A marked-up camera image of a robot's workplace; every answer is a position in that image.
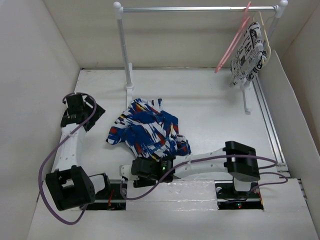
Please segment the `blue white red patterned trousers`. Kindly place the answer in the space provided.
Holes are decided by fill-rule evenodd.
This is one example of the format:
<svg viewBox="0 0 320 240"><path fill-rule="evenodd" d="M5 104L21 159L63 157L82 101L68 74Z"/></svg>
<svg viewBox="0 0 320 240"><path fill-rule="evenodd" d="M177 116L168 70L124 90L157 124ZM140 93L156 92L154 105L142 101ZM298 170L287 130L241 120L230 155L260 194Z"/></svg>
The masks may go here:
<svg viewBox="0 0 320 240"><path fill-rule="evenodd" d="M155 161L192 153L189 141L179 133L178 118L164 110L161 98L134 99L114 121L106 142L124 143L135 157Z"/></svg>

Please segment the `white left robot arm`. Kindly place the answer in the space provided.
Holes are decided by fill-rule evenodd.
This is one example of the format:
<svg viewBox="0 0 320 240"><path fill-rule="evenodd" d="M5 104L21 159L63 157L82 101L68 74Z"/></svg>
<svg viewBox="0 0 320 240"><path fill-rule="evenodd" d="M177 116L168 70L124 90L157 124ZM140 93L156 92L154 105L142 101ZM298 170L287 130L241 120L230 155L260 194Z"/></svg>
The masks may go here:
<svg viewBox="0 0 320 240"><path fill-rule="evenodd" d="M104 199L112 192L105 173L88 176L80 165L86 133L105 110L86 93L70 93L62 102L66 110L60 122L61 145L55 151L52 171L45 176L45 183L59 211L92 204L97 197Z"/></svg>

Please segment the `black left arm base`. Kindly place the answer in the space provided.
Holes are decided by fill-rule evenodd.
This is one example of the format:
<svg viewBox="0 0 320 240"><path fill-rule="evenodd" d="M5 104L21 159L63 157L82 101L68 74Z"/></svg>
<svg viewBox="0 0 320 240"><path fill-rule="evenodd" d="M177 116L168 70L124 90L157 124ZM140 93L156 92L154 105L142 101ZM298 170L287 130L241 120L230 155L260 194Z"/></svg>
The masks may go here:
<svg viewBox="0 0 320 240"><path fill-rule="evenodd" d="M87 211L122 211L126 209L126 200L120 194L120 181L112 180L110 193L100 191L96 194L95 201L89 204Z"/></svg>

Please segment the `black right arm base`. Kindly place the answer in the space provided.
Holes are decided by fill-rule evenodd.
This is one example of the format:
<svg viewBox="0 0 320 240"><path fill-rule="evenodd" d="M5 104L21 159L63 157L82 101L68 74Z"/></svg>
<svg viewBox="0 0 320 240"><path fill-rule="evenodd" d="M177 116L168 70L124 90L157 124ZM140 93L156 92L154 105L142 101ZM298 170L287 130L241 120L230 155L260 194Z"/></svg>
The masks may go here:
<svg viewBox="0 0 320 240"><path fill-rule="evenodd" d="M263 210L261 194L254 191L236 191L230 182L215 185L218 210Z"/></svg>

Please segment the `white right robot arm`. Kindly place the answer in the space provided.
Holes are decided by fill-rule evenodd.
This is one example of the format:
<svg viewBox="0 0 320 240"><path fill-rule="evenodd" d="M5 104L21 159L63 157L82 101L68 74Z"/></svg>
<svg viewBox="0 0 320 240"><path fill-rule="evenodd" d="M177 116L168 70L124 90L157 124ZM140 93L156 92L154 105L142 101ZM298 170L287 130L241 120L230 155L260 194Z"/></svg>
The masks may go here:
<svg viewBox="0 0 320 240"><path fill-rule="evenodd" d="M236 141L226 141L224 147L198 155L170 155L159 160L138 157L128 172L135 188L171 183L192 175L226 173L232 176L231 191L237 197L243 197L251 190L251 183L261 179L256 150Z"/></svg>

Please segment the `cream plastic hanger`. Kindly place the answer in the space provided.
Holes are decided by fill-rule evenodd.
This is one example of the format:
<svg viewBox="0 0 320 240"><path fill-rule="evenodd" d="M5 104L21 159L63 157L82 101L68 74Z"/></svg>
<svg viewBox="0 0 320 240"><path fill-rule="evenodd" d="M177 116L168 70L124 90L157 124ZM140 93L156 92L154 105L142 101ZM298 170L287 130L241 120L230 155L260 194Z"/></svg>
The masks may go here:
<svg viewBox="0 0 320 240"><path fill-rule="evenodd" d="M266 65L268 64L268 62L269 62L269 60L270 60L272 50L271 50L270 42L269 42L269 39L268 39L268 36L267 36L265 23L264 23L264 20L263 20L263 17L262 17L262 14L261 14L260 11L258 11L258 15L259 15L259 18L260 18L261 33L262 33L263 36L264 36L263 47L264 47L264 50L265 50L266 53L267 53L266 59L262 59L262 60L261 60L262 67L264 67L264 66L266 66Z"/></svg>

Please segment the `pink plastic hanger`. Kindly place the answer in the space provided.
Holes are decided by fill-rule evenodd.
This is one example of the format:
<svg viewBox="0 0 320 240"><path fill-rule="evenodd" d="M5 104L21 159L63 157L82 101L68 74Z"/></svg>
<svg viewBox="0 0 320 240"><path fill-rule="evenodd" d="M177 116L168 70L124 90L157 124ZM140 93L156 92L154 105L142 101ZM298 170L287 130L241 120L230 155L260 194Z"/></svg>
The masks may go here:
<svg viewBox="0 0 320 240"><path fill-rule="evenodd" d="M224 53L223 57L221 58L221 60L219 61L218 65L216 66L215 68L215 71L214 73L218 73L220 71L220 69L225 65L225 63L227 62L227 60L230 58L232 52L234 51L234 49L236 48L236 46L238 45L240 39L241 39L241 36L242 34L244 33L247 25L248 25L248 22L250 20L250 16L248 15L248 12L249 12L249 8L250 6L252 5L252 2L249 1L245 10L244 10L244 14L242 16L242 21L241 21L241 24L237 30L237 33L235 34L233 40L231 41L228 49L226 50L226 52Z"/></svg>

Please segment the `black white printed garment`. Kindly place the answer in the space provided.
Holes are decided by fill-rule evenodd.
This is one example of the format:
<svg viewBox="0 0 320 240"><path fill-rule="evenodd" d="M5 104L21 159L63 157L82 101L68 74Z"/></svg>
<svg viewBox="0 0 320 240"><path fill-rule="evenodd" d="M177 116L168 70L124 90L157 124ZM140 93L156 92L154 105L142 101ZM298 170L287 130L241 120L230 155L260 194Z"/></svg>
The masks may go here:
<svg viewBox="0 0 320 240"><path fill-rule="evenodd" d="M258 22L251 23L245 31L231 60L231 80L229 87L243 82L250 82L262 69L267 61L268 53L263 45L261 26Z"/></svg>

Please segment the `white metal clothes rack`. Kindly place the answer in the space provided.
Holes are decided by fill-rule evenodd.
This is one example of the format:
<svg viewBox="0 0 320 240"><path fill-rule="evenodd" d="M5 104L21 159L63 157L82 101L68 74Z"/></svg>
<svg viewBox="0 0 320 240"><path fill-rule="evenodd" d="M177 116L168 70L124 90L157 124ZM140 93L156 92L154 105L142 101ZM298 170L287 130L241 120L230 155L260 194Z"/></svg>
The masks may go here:
<svg viewBox="0 0 320 240"><path fill-rule="evenodd" d="M288 5L288 1L281 0L278 5L273 6L250 6L249 12L267 12L267 11L273 11L274 17L270 26L269 30L266 30L268 40L270 40L275 27L278 24L279 19L282 17L286 7ZM120 2L116 1L113 3L113 8L115 11L115 17L117 20L117 26L119 31L119 37L120 37L120 44L121 44L121 51L122 51L122 57L123 57L123 63L124 63L124 70L125 70L125 77L126 77L126 106L129 107L130 103L133 101L133 95L134 95L134 84L132 82L133 79L133 65L131 62L128 61L128 55L127 55L127 49L126 49L126 43L125 43L125 34L124 34L124 28L123 28L123 15L126 13L171 13L171 12L243 12L246 8L246 6L204 6L204 7L136 7L136 8L127 8L123 7ZM240 45L241 40L243 39L243 36L249 27L250 24L253 22L258 22L260 25L260 21L256 21L253 16L249 16L250 20L237 44L235 49L233 50L231 55L236 55L236 51L238 46ZM244 110L247 114L250 114L252 109L252 81L247 81L245 83L240 82L237 85L240 86L240 89L242 90L243 95L243 101L244 101Z"/></svg>

